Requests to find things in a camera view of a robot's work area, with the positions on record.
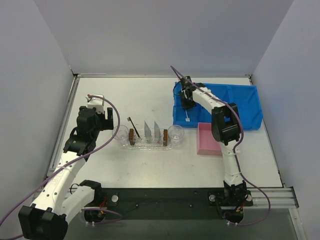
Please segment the white toothbrush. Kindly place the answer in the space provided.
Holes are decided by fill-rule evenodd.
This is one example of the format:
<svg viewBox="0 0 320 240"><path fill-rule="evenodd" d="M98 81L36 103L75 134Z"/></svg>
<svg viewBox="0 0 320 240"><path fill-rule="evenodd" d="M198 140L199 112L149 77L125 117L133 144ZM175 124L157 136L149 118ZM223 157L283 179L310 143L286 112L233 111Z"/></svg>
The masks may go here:
<svg viewBox="0 0 320 240"><path fill-rule="evenodd" d="M190 120L190 118L189 118L189 115L188 115L188 111L187 111L187 110L185 110L185 116L186 116L185 121L186 121L186 122L190 122L191 120Z"/></svg>

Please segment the black toothbrush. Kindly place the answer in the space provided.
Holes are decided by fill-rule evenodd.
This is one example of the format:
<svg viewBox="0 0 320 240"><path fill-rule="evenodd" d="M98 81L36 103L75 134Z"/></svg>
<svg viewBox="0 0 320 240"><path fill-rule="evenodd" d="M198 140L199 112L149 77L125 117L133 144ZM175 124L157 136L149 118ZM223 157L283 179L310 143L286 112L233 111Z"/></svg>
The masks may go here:
<svg viewBox="0 0 320 240"><path fill-rule="evenodd" d="M134 131L135 131L135 133L137 135L137 137L140 138L140 134L139 134L139 132L138 132L138 130L137 130L137 128L136 128L135 124L133 123L133 121L132 121L130 116L127 118L127 121L131 123L131 125L132 125L132 127L133 127L133 129L134 129Z"/></svg>

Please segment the clear plastic cup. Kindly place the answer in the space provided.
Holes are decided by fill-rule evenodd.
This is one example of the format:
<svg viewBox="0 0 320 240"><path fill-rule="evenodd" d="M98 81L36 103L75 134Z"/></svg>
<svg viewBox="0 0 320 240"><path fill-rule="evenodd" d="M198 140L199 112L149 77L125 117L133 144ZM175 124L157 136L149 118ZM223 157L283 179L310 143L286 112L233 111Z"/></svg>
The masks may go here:
<svg viewBox="0 0 320 240"><path fill-rule="evenodd" d="M114 135L114 139L123 147L127 146L129 143L129 129L125 125L120 125L118 131L115 127L112 130L112 135Z"/></svg>
<svg viewBox="0 0 320 240"><path fill-rule="evenodd" d="M172 145L179 145L185 136L184 128L180 125L172 125L168 128L168 138Z"/></svg>

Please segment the white red-capped toothpaste tube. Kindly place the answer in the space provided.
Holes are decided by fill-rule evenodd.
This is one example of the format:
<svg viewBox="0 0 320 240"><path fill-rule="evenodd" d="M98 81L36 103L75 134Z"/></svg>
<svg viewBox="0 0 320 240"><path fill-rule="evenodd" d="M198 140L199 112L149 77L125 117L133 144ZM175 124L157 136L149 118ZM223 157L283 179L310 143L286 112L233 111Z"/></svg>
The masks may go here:
<svg viewBox="0 0 320 240"><path fill-rule="evenodd" d="M161 130L156 121L154 121L154 138L157 140L161 139Z"/></svg>

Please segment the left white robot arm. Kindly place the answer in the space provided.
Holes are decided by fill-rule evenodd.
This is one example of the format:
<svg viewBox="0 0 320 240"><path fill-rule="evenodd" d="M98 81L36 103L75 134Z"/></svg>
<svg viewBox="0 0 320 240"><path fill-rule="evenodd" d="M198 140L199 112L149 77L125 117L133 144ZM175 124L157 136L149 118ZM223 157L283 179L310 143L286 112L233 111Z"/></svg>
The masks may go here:
<svg viewBox="0 0 320 240"><path fill-rule="evenodd" d="M100 206L105 201L99 182L84 180L72 196L66 198L77 173L96 147L98 135L113 130L113 109L81 106L54 173L47 178L42 192L30 206L22 206L18 219L23 237L29 240L62 240L69 222L86 205Z"/></svg>

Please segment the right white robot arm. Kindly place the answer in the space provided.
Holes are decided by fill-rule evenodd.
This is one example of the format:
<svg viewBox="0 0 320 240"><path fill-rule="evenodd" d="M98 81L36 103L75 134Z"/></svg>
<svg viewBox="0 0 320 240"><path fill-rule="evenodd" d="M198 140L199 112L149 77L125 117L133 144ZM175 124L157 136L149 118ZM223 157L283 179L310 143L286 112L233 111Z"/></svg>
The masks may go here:
<svg viewBox="0 0 320 240"><path fill-rule="evenodd" d="M182 107L190 109L199 104L211 114L211 133L219 143L223 157L223 199L230 203L245 200L248 195L247 186L237 161L237 144L243 139L237 105L219 99L202 83L193 83L186 77L178 79Z"/></svg>

